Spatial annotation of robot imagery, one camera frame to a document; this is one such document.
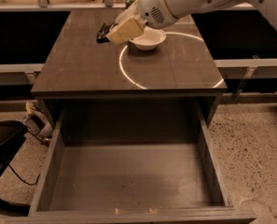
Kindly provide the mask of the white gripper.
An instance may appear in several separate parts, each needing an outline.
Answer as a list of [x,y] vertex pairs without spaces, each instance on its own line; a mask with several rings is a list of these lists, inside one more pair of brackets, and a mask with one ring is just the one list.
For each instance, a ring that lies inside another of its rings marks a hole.
[[113,44],[121,44],[144,33],[142,21],[135,15],[140,14],[148,27],[162,29],[178,21],[165,0],[138,0],[137,8],[128,7],[115,19],[115,25],[106,35]]

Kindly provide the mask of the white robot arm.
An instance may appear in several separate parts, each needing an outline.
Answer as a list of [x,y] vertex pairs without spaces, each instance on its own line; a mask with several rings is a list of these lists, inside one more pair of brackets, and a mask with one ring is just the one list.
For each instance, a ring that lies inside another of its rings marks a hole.
[[189,14],[207,13],[246,2],[277,31],[277,0],[136,0],[117,16],[106,38],[120,44],[143,34],[148,26],[161,29]]

